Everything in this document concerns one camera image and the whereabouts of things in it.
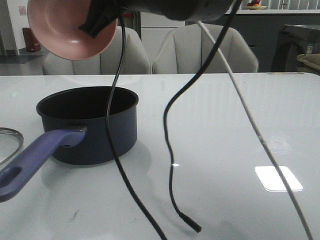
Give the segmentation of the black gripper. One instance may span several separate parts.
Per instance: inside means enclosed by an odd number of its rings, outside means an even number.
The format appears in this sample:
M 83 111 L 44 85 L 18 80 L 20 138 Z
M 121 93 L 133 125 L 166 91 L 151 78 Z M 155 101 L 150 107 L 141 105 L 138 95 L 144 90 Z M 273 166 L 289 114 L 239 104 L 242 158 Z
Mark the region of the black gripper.
M 223 16 L 232 3 L 232 0 L 91 0 L 85 22 L 78 29 L 95 39 L 119 17 L 121 8 L 175 21 L 213 21 Z

